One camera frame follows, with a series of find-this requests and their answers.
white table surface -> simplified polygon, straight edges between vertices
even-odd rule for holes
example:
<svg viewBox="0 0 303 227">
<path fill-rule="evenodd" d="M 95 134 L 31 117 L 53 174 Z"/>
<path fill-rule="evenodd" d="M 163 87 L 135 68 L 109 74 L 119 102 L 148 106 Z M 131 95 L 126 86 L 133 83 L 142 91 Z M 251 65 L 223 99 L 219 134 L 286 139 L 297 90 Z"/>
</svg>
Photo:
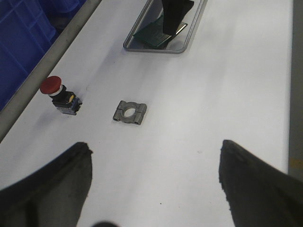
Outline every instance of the white table surface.
<svg viewBox="0 0 303 227">
<path fill-rule="evenodd" d="M 84 141 L 93 180 L 78 227 L 232 227 L 223 139 L 287 170 L 292 1 L 208 0 L 184 53 L 127 52 L 145 2 L 101 2 L 52 72 L 80 111 L 37 92 L 0 144 L 0 189 Z M 147 104 L 141 126 L 112 120 L 120 100 Z"/>
</svg>

metal tray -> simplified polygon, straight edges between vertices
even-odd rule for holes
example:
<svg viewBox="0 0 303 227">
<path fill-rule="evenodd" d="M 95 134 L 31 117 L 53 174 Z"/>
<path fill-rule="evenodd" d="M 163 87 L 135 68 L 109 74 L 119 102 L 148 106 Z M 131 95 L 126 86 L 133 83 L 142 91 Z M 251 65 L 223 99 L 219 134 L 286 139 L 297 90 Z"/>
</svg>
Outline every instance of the metal tray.
<svg viewBox="0 0 303 227">
<path fill-rule="evenodd" d="M 180 32 L 172 41 L 168 43 L 165 49 L 152 49 L 146 44 L 134 39 L 133 35 L 155 21 L 163 12 L 161 0 L 148 0 L 137 18 L 132 30 L 123 43 L 123 47 L 128 51 L 135 52 L 160 52 L 160 53 L 182 53 L 186 50 L 191 37 L 194 36 L 201 16 L 205 9 L 207 0 L 194 0 L 194 6 L 185 15 L 183 22 L 188 26 Z"/>
</svg>

blue plastic crate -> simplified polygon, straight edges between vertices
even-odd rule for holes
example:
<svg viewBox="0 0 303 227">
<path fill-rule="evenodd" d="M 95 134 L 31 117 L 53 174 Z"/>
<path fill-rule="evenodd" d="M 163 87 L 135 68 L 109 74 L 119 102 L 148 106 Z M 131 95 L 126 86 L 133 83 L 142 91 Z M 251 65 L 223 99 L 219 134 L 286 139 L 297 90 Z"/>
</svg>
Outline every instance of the blue plastic crate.
<svg viewBox="0 0 303 227">
<path fill-rule="evenodd" d="M 56 36 L 37 0 L 0 0 L 0 110 Z"/>
<path fill-rule="evenodd" d="M 49 17 L 72 18 L 86 0 L 39 0 Z"/>
</svg>

emergency stop button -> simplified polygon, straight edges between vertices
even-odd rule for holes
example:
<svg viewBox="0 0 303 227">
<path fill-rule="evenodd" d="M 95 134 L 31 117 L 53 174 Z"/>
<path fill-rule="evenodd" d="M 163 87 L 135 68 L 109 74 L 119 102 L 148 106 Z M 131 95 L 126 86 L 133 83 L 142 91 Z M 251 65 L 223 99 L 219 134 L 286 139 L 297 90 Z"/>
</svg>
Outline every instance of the emergency stop button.
<svg viewBox="0 0 303 227">
<path fill-rule="evenodd" d="M 42 82 L 40 86 L 40 91 L 43 94 L 51 95 L 60 90 L 61 83 L 62 83 L 61 78 L 58 76 L 48 77 Z"/>
</svg>

